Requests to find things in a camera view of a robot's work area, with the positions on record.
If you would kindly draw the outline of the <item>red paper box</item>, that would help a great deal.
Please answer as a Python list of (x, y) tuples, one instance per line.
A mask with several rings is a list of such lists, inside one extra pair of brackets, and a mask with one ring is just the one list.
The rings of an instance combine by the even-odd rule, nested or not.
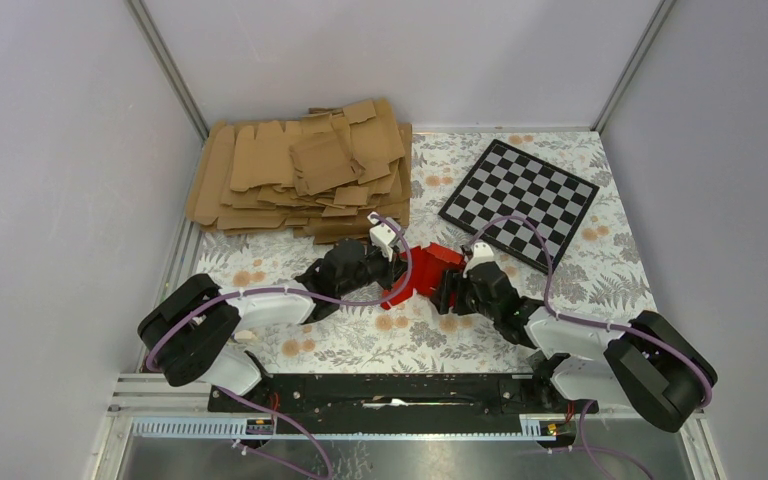
[(461, 271), (465, 266), (462, 253), (435, 242), (413, 247), (410, 254), (413, 261), (410, 278), (407, 279), (404, 273), (392, 290), (382, 292), (382, 297), (388, 297), (395, 290), (399, 291), (391, 300), (380, 305), (384, 310), (390, 310), (415, 294), (431, 299), (441, 285), (446, 270)]

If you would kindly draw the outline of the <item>stack of brown cardboard blanks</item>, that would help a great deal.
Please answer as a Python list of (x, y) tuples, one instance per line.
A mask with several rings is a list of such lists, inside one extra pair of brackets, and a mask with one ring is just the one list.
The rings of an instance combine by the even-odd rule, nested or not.
[(373, 212), (410, 221), (411, 124), (385, 98), (209, 130), (186, 218), (228, 236), (290, 230), (317, 244), (364, 236)]

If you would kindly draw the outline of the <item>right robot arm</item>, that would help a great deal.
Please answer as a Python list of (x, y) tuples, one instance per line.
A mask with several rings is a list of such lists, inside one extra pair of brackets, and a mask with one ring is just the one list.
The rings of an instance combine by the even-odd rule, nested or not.
[(661, 314), (644, 310), (608, 326), (557, 318), (521, 295), (494, 262), (446, 270), (431, 301), (441, 314), (478, 314), (508, 342), (539, 351), (535, 402), (557, 412), (571, 400), (633, 409), (651, 425), (678, 431), (711, 397), (718, 374)]

